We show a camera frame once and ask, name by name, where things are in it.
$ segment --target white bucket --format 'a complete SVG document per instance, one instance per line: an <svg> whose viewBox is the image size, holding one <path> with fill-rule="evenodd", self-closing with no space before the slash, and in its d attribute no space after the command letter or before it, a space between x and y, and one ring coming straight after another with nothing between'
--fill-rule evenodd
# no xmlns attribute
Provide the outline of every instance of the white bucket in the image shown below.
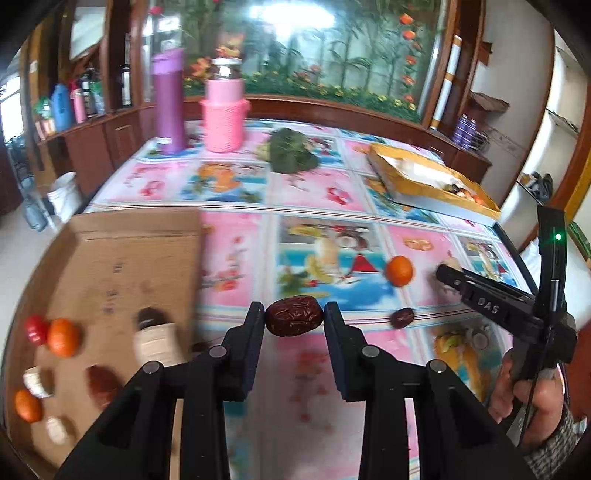
<svg viewBox="0 0 591 480"><path fill-rule="evenodd" d="M76 172L69 171L58 178L51 185L47 198L53 204L60 220L66 223L82 204L82 195L76 184Z"/></svg>

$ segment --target yellow box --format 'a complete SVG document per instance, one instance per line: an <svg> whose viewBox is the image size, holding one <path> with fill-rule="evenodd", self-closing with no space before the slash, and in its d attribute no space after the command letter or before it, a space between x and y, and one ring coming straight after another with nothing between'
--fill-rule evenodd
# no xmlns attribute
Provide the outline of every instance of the yellow box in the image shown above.
<svg viewBox="0 0 591 480"><path fill-rule="evenodd" d="M460 180L486 203L479 205L453 193L435 188L431 185L406 178L396 167L390 165L383 156L402 158L419 165L447 173ZM368 160L373 165L386 189L395 202L419 207L433 212L444 213L466 220L472 220L483 225L492 226L501 217L499 207L491 200L482 187L476 182L468 180L464 175L444 165L429 160L422 155L402 150L401 148L373 143L368 154Z"/></svg>

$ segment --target painted glass mural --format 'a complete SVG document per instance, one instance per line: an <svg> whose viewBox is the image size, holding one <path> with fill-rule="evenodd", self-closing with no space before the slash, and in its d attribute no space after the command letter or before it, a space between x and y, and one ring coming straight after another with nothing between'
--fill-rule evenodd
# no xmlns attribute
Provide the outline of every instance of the painted glass mural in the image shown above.
<svg viewBox="0 0 591 480"><path fill-rule="evenodd" d="M152 0L144 63L185 49L185 94L212 57L240 57L246 93L335 100L420 120L442 0ZM151 97L149 74L144 96Z"/></svg>

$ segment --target table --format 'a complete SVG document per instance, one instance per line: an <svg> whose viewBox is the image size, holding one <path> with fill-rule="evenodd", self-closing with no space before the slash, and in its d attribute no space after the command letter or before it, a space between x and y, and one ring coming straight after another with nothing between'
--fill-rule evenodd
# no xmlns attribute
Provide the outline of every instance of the table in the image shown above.
<svg viewBox="0 0 591 480"><path fill-rule="evenodd" d="M529 291L511 254L492 228L394 203L365 158L370 142L437 157L394 140L295 122L246 123L243 147L214 154L202 125L187 122L191 148L174 157L143 146L107 181L87 211L127 207L199 206L206 227L202 289L196 312L196 349L220 342L242 323L248 306L296 294L320 304L337 301L346 322L368 343L399 360L446 361L484 401L502 354L504 330L461 304L434 278L450 257L464 268ZM311 138L318 168L273 173L256 147L278 128ZM393 287L382 275L394 255L415 274ZM403 330L389 315L412 307ZM418 477L412 402L407 400L409 461ZM245 404L226 405L233 478L349 479L359 471L362 404L337 392L322 327L295 338L265 332L255 386Z"/></svg>

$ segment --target cardboard box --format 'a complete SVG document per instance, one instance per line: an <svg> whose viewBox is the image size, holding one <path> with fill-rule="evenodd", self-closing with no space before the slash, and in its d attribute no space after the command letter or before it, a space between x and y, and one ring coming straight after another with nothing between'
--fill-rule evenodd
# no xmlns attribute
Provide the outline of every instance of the cardboard box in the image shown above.
<svg viewBox="0 0 591 480"><path fill-rule="evenodd" d="M106 365L125 384L140 368L132 344L138 310L153 306L166 312L189 359L200 248L199 210L191 207L77 215L53 241L21 297L4 362L8 436L42 479L53 476L73 447L52 443L45 419L65 417L77 440L100 414L85 369ZM75 322L82 333L77 354L59 358L29 342L23 324L32 314ZM17 416L14 395L24 388L23 372L35 365L53 371L55 395L41 400L44 418L29 425Z"/></svg>
<svg viewBox="0 0 591 480"><path fill-rule="evenodd" d="M479 205L472 200L461 198L453 193L445 192L431 185L420 183L406 178L395 167L390 165L384 157L403 158L449 174L460 180L464 185L486 203L486 206ZM368 160L378 173L380 179L386 185L388 193L395 202L413 207L432 210L433 212L444 213L466 220L471 220L483 225L493 226L501 217L499 207L491 200L480 185L467 179L464 175L433 160L400 148L373 143L368 154Z"/></svg>

